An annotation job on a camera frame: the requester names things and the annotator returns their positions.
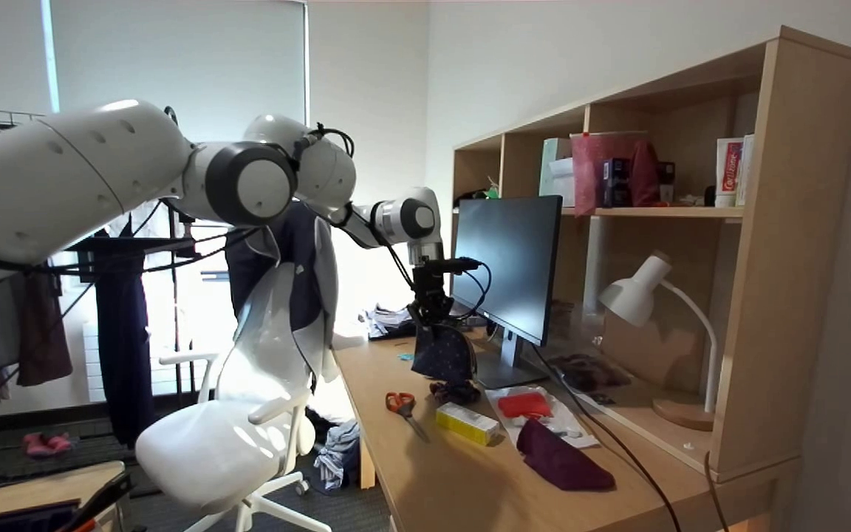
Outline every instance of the light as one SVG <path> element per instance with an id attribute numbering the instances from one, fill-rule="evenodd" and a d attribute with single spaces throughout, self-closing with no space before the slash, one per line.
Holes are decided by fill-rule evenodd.
<path id="1" fill-rule="evenodd" d="M 706 371 L 704 371 L 704 401 L 702 405 L 681 405 L 656 399 L 656 410 L 669 418 L 693 429 L 713 429 L 715 395 L 718 395 L 718 336 L 713 322 L 704 309 L 684 291 L 681 285 L 669 284 L 666 274 L 672 271 L 663 254 L 651 254 L 632 278 L 616 279 L 601 291 L 601 305 L 616 313 L 617 319 L 642 327 L 656 309 L 656 290 L 666 285 L 675 291 L 685 306 L 699 315 L 709 336 Z"/>

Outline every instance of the keyboard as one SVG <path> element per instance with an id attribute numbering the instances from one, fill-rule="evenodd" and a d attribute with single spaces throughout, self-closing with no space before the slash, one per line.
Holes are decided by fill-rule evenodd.
<path id="1" fill-rule="evenodd" d="M 592 353 L 567 353 L 554 359 L 554 367 L 572 387 L 583 393 L 631 383 L 631 377 L 622 370 Z"/>

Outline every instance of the floor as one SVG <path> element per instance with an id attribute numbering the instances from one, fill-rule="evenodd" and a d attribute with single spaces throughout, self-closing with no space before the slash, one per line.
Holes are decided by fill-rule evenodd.
<path id="1" fill-rule="evenodd" d="M 68 435 L 75 441 L 75 448 L 63 458 L 28 458 L 22 446 L 28 430 Z M 158 483 L 139 470 L 134 454 L 115 442 L 106 415 L 88 412 L 75 418 L 0 421 L 0 483 L 54 472 L 63 467 L 84 467 L 115 458 L 124 458 L 128 475 L 134 479 L 134 492 L 131 498 L 124 498 L 124 516 L 131 532 L 177 532 L 193 523 L 193 513 L 186 509 L 177 509 L 167 492 L 159 492 Z M 275 492 L 273 498 L 298 509 L 317 520 L 325 520 L 337 532 L 391 529 L 391 511 L 382 491 L 362 491 L 356 467 L 348 470 L 345 483 L 337 491 L 322 491 L 320 472 L 314 470 L 314 454 L 301 460 L 301 470 L 310 482 L 310 492 L 298 497 L 291 488 Z M 230 532 L 233 516 L 218 520 L 214 529 Z M 288 532 L 294 526 L 273 516 L 255 516 L 255 529 Z"/>

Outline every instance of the purple object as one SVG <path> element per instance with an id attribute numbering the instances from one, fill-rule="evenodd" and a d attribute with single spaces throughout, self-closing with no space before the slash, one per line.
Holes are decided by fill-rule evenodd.
<path id="1" fill-rule="evenodd" d="M 517 448 L 524 460 L 563 491 L 616 491 L 616 479 L 598 460 L 574 448 L 539 418 L 524 421 Z"/>

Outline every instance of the paper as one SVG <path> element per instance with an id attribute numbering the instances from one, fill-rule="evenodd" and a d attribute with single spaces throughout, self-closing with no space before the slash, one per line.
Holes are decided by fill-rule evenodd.
<path id="1" fill-rule="evenodd" d="M 574 410 L 549 395 L 543 387 L 501 387 L 501 389 L 486 389 L 498 418 L 507 424 L 507 435 L 512 442 L 517 442 L 517 435 L 527 421 L 527 415 L 507 415 L 501 410 L 501 399 L 507 395 L 521 395 L 521 393 L 540 393 L 548 401 L 549 401 L 549 415 L 540 415 L 539 421 L 548 424 L 554 435 L 560 435 L 563 441 L 567 441 L 572 446 L 576 448 L 586 448 L 586 446 L 598 446 L 601 441 L 586 429 L 580 424 L 580 418 L 574 415 Z"/>

